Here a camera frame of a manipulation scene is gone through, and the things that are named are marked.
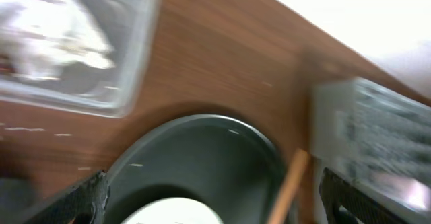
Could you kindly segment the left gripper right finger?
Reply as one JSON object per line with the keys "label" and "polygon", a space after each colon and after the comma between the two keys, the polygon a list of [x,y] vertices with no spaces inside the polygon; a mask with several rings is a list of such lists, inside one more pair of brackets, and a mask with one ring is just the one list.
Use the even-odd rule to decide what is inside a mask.
{"label": "left gripper right finger", "polygon": [[319,194],[329,224],[407,224],[329,168],[323,170]]}

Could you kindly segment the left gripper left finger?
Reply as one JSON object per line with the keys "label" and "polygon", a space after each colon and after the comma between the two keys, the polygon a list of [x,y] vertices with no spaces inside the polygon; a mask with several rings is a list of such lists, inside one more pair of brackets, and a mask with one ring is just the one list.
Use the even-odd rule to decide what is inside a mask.
{"label": "left gripper left finger", "polygon": [[110,196],[107,174],[97,171],[23,213],[24,224],[100,224]]}

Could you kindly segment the wooden chopstick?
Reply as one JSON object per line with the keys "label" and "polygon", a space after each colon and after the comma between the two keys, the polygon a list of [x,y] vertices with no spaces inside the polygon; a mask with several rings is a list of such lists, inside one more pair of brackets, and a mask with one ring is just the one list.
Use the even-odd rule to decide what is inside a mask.
{"label": "wooden chopstick", "polygon": [[285,221],[307,169],[309,159],[310,155],[306,151],[302,149],[295,151],[266,224],[282,224]]}

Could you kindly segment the grey plate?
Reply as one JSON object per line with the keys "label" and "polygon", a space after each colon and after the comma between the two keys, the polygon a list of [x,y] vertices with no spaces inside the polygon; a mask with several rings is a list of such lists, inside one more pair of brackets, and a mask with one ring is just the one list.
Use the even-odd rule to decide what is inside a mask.
{"label": "grey plate", "polygon": [[163,198],[129,215],[121,224],[223,224],[202,202],[190,198]]}

